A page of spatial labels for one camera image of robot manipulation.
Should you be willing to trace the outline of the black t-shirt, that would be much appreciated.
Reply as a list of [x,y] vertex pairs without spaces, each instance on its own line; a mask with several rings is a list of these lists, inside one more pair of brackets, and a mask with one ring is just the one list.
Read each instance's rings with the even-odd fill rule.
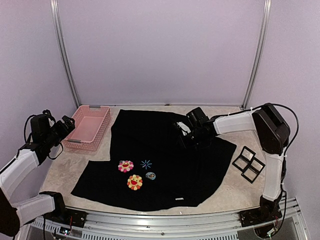
[[[110,159],[89,161],[71,194],[141,212],[197,207],[220,187],[237,147],[213,136],[205,147],[181,148],[176,122],[189,124],[173,112],[120,110],[111,127]],[[151,168],[141,167],[144,160]],[[120,172],[120,161],[132,161],[134,168]],[[148,172],[155,180],[146,178]],[[138,190],[127,186],[132,175],[142,177]]]

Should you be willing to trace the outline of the round blue pin badge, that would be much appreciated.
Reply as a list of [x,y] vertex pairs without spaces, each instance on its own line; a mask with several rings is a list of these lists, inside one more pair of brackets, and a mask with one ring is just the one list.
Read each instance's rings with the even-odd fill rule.
[[156,179],[156,174],[154,172],[147,172],[145,174],[145,177],[149,180],[155,180]]

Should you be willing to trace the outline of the black display box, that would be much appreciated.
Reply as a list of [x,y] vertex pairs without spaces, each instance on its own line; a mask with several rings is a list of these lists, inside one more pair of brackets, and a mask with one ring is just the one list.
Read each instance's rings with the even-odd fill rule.
[[247,146],[244,146],[239,156],[232,162],[232,165],[241,172],[244,172],[245,168],[251,164],[252,158],[255,155],[256,153],[253,150],[251,150]]
[[248,182],[253,184],[257,177],[260,175],[262,170],[265,168],[265,164],[254,157],[249,164],[244,168],[241,173],[241,176],[246,179]]

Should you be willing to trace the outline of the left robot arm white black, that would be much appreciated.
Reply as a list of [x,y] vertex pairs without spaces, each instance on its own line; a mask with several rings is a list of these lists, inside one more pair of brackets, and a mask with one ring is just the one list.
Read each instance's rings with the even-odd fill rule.
[[63,196],[59,192],[45,191],[27,200],[12,203],[11,197],[34,169],[50,158],[52,148],[76,128],[75,120],[64,115],[55,120],[46,109],[41,114],[30,115],[26,122],[31,132],[24,136],[24,145],[0,171],[0,232],[15,237],[20,228],[42,215],[51,215],[63,223],[70,218]]

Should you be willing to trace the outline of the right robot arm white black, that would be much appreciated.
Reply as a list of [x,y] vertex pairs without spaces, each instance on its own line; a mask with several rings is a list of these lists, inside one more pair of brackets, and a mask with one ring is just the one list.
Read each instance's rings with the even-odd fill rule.
[[181,133],[184,148],[199,146],[212,137],[245,131],[257,134],[266,163],[265,181],[259,207],[240,212],[242,225],[253,225],[281,218],[280,200],[284,192],[287,150],[291,144],[291,129],[276,109],[275,103],[265,103],[251,109],[216,115],[208,118],[200,107],[186,117],[189,126],[181,121],[173,125]]

